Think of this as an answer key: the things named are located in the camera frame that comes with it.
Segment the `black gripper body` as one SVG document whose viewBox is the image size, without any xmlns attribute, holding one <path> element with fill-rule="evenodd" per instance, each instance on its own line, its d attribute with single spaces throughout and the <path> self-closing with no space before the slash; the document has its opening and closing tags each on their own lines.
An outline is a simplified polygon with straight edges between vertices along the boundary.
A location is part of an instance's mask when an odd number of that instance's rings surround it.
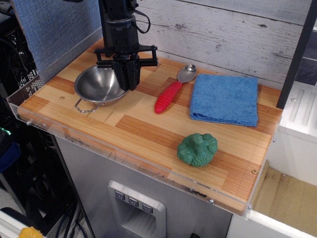
<svg viewBox="0 0 317 238">
<path fill-rule="evenodd" d="M 114 68 L 116 63 L 126 65 L 129 61 L 135 61 L 137 66 L 157 66 L 157 47 L 139 44 L 138 26 L 135 18 L 106 21 L 109 27 L 112 46 L 103 49 L 95 49 L 97 66 L 102 68 Z M 148 59 L 138 58 L 139 52 L 151 52 Z"/>
</svg>

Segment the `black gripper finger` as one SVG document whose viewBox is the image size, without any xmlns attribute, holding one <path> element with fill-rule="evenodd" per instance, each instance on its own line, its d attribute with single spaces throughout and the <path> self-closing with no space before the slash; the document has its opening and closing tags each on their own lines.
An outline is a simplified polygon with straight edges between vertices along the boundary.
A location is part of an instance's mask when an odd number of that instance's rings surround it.
<svg viewBox="0 0 317 238">
<path fill-rule="evenodd" d="M 137 60 L 129 61 L 126 65 L 129 88 L 131 91 L 135 90 L 140 83 L 141 66 Z"/>
<path fill-rule="evenodd" d="M 126 78 L 126 67 L 120 62 L 114 61 L 112 63 L 112 69 L 115 73 L 119 86 L 122 90 L 129 90 L 129 82 Z"/>
</svg>

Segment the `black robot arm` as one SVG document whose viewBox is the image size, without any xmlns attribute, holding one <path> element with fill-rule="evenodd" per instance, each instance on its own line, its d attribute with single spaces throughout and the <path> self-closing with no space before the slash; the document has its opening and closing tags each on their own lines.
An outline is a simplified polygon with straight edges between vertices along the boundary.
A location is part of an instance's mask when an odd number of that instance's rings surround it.
<svg viewBox="0 0 317 238">
<path fill-rule="evenodd" d="M 141 67 L 157 66 L 156 46 L 139 44 L 138 32 L 146 34 L 136 23 L 135 0 L 101 0 L 100 10 L 105 47 L 95 49 L 97 66 L 112 68 L 121 89 L 135 90 L 140 83 Z"/>
</svg>

